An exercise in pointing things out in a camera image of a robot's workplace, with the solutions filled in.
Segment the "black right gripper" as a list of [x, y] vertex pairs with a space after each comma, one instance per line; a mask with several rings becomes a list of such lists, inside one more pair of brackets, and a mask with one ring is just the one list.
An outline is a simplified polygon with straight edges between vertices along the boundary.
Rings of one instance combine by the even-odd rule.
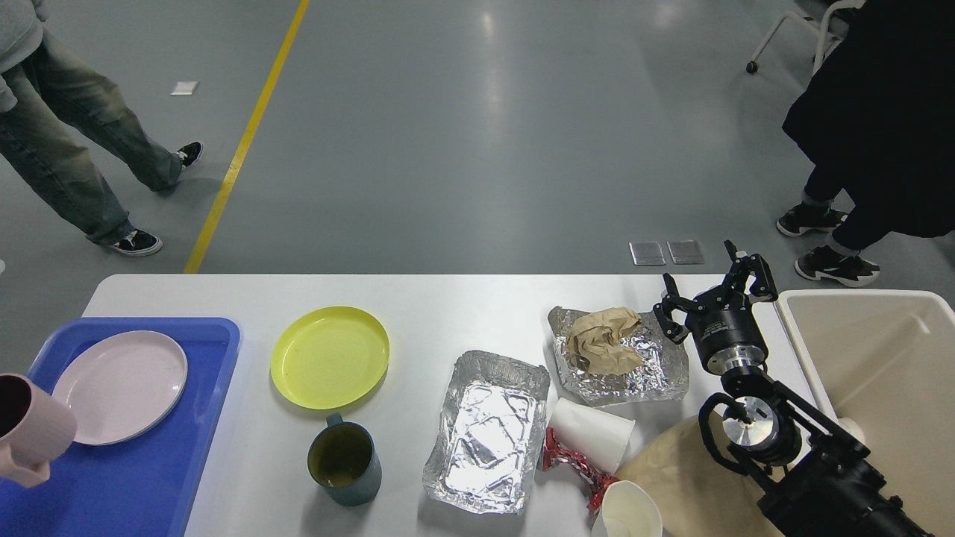
[[[689, 334], [705, 371], [724, 375], [744, 366], [762, 367], [768, 347], [753, 313], [753, 304], [778, 299], [770, 266], [760, 254], [747, 254], [730, 240], [724, 241], [731, 266], [722, 281], [723, 306], [706, 308], [679, 295], [675, 279], [664, 273], [664, 293], [654, 305], [654, 316], [664, 336], [681, 345]], [[685, 325], [673, 312], [686, 314]]]

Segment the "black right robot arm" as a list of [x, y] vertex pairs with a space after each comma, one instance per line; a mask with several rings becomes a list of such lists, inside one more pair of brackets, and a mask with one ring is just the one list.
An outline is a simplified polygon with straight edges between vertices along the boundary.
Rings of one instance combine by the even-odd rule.
[[785, 536], [924, 536], [900, 497], [884, 497], [886, 478], [870, 450], [814, 404], [768, 375], [768, 346], [754, 305], [777, 300], [767, 262], [724, 242], [731, 265], [722, 282], [682, 297], [664, 275], [654, 316], [675, 344], [695, 343], [703, 370], [722, 390], [697, 422], [710, 458], [762, 490], [757, 506]]

